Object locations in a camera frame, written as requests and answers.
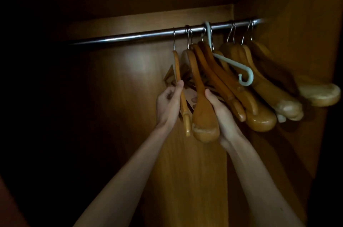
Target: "wardrobe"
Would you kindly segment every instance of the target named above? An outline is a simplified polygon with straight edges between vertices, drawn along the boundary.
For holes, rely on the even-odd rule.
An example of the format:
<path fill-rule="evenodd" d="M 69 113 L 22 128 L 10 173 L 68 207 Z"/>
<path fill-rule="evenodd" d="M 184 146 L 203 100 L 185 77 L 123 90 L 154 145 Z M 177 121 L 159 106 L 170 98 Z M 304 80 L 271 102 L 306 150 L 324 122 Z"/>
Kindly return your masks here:
<path fill-rule="evenodd" d="M 166 87 L 163 78 L 173 58 L 173 37 L 81 47 L 69 47 L 66 42 L 204 21 L 263 18 L 265 22 L 254 27 L 254 39 L 285 66 L 327 83 L 337 72 L 343 0 L 41 1 L 17 2 L 26 11 L 30 8 L 35 18 L 42 17 L 39 30 L 45 43 L 39 47 L 39 62 L 36 58 L 34 66 L 40 66 L 40 72 L 35 74 L 37 85 L 29 91 L 37 96 L 38 140 L 33 138 L 21 147 L 14 140 L 18 146 L 9 147 L 8 152 L 18 165 L 3 167 L 1 172 L 31 226 L 47 222 L 72 226 L 148 137 L 156 125 L 156 98 Z M 237 28 L 236 39 L 242 39 L 245 29 Z M 213 32 L 215 48 L 228 32 Z M 200 40 L 200 33 L 195 33 L 193 41 Z M 175 49 L 186 48 L 187 36 L 177 35 Z M 265 133 L 238 124 L 304 223 L 329 109 L 303 105 L 301 121 L 278 123 Z M 20 154 L 15 151 L 23 147 L 26 150 Z M 28 174 L 29 182 L 23 181 Z M 131 226 L 243 227 L 255 223 L 228 154 L 217 142 L 204 144 L 193 136 L 187 138 L 178 120 Z"/>

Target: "person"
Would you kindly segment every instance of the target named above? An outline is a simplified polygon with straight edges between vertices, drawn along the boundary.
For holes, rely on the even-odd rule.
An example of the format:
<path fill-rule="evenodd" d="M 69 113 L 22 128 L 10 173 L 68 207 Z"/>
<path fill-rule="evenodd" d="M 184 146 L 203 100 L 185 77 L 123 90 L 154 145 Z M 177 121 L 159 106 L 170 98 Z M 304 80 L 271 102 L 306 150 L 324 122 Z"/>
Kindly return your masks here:
<path fill-rule="evenodd" d="M 157 98 L 157 126 L 76 221 L 74 227 L 127 227 L 161 147 L 180 111 L 183 81 Z M 229 109 L 209 89 L 221 146 L 229 153 L 257 226 L 304 226 L 275 186 L 259 155 L 238 128 Z"/>

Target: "chrome clothes rail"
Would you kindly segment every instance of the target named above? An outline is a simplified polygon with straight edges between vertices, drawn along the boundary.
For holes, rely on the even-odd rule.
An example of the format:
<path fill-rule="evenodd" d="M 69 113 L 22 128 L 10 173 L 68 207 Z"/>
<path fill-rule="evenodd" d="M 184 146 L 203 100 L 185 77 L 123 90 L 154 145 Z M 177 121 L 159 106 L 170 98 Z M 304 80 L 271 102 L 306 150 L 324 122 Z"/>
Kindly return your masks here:
<path fill-rule="evenodd" d="M 248 26 L 249 22 L 251 21 L 253 22 L 254 25 L 264 22 L 263 19 L 253 19 L 253 20 L 244 20 L 244 21 L 227 21 L 224 23 L 213 23 L 211 24 L 211 27 L 212 27 L 212 30 L 223 30 L 223 29 L 231 28 L 233 22 L 236 25 L 236 27 L 243 27 L 243 26 Z M 199 33 L 205 30 L 204 27 L 205 27 L 204 24 L 202 24 L 202 25 L 190 26 L 189 28 L 192 30 L 192 33 Z M 163 29 L 163 30 L 144 31 L 140 33 L 111 35 L 111 36 L 106 36 L 106 37 L 96 37 L 96 38 L 70 41 L 70 42 L 66 42 L 66 45 L 68 46 L 93 45 L 93 44 L 127 42 L 127 41 L 147 39 L 147 38 L 156 38 L 156 37 L 167 37 L 167 36 L 172 37 L 174 36 L 174 32 L 175 32 L 175 35 L 184 35 L 184 34 L 187 34 L 187 29 L 185 26 L 183 26 L 183 27 Z"/>

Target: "closet rod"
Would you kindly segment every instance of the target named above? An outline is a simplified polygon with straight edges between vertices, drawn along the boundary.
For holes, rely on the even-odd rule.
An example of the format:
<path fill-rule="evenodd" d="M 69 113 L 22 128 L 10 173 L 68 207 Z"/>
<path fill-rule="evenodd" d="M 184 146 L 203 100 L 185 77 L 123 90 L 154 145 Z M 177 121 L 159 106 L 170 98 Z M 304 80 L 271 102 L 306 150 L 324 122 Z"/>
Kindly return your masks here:
<path fill-rule="evenodd" d="M 253 20 L 244 20 L 244 21 L 234 21 L 236 27 L 248 26 L 249 22 L 253 22 L 254 25 L 263 23 L 263 19 L 253 19 Z M 223 23 L 213 23 L 211 24 L 212 30 L 222 30 L 231 28 L 233 21 L 227 21 Z M 204 24 L 190 26 L 192 33 L 199 33 L 204 31 Z M 89 39 L 82 39 L 82 40 L 75 40 L 67 42 L 66 44 L 71 45 L 89 45 L 89 44 L 99 44 L 99 43 L 116 43 L 116 42 L 127 42 L 133 40 L 140 40 L 146 38 L 155 38 L 155 37 L 163 37 L 163 36 L 174 36 L 175 35 L 183 35 L 187 34 L 187 30 L 185 26 L 177 27 L 177 28 L 170 28 L 170 29 L 163 29 L 163 30 L 155 30 L 155 31 L 144 31 L 140 33 L 132 33 L 132 34 L 120 34 L 120 35 L 111 35 L 106 37 L 96 37 L 96 38 L 89 38 Z"/>

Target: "person's left arm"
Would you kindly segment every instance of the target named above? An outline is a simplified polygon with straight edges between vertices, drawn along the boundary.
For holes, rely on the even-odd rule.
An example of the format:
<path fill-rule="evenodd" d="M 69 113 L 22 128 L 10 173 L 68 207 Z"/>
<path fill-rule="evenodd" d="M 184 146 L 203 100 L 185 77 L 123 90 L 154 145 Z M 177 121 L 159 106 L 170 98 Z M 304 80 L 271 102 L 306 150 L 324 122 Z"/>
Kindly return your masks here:
<path fill-rule="evenodd" d="M 157 99 L 157 126 L 130 160 L 109 181 L 76 221 L 74 227 L 127 227 L 144 186 L 180 111 L 183 81 Z"/>

